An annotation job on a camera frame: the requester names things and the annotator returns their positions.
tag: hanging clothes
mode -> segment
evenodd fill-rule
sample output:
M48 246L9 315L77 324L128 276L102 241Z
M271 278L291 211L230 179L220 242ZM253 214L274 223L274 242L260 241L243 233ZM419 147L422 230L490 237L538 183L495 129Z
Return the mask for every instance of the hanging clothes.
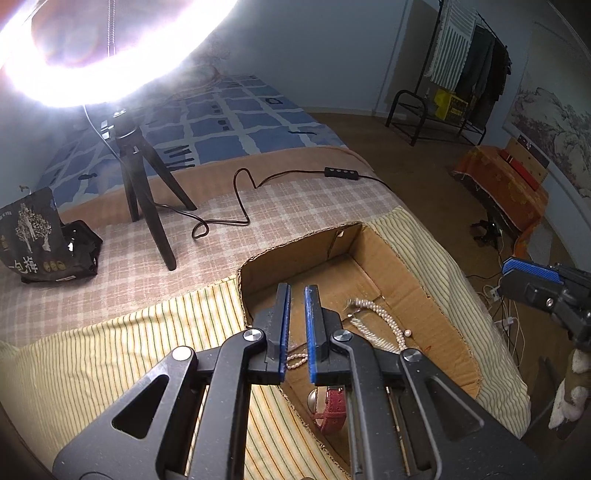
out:
M476 128L484 129L486 127L495 103L505 91L507 75L510 74L511 59L509 53L500 40L496 39L492 50L491 68L486 80L486 87L468 119Z
M472 100L472 96L482 96L491 70L494 46L495 36L487 28L477 25L464 69L455 88L456 96L467 102Z
M425 74L431 81L453 90L466 63L476 24L476 10L460 0L446 0L431 65Z

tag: black snack bag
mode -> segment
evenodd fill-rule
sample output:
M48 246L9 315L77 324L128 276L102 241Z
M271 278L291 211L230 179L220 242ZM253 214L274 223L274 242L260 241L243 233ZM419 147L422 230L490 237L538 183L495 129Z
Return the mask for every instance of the black snack bag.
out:
M81 220L61 222L49 187L0 209L0 260L25 283L93 277L102 244Z

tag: wristwatch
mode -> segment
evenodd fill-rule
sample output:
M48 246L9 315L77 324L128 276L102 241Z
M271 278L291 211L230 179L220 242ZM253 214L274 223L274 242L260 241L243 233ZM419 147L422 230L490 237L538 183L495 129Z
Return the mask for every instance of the wristwatch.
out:
M320 433L330 435L345 425L347 408L343 387L317 387L308 395L308 409Z

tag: yellow striped fabric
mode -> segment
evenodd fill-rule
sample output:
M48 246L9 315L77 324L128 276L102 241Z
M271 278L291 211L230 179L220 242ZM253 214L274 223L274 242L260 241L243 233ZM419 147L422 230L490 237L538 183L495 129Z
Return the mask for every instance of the yellow striped fabric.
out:
M480 309L473 288L449 253L401 207L369 222L461 332L480 366L476 401L514 435L530 424L530 398L505 342Z
M173 348L219 346L243 329L235 277L154 307L46 337L0 345L0 401L39 459L60 449ZM245 478L346 479L278 387L252 388Z

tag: screw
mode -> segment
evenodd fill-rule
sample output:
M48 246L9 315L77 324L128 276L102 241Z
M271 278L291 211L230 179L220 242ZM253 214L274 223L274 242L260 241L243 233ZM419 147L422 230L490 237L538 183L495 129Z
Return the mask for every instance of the screw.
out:
M262 337L262 331L256 328L251 328L242 334L247 342L256 342Z
M402 357L407 362L418 362L421 358L423 358L423 354L419 352L416 348L407 348L404 352L402 352Z
M193 352L188 346L178 346L173 350L173 358L179 362L183 362L191 358L192 354Z
M333 333L333 338L337 342L348 342L353 338L353 334L348 330L337 330Z

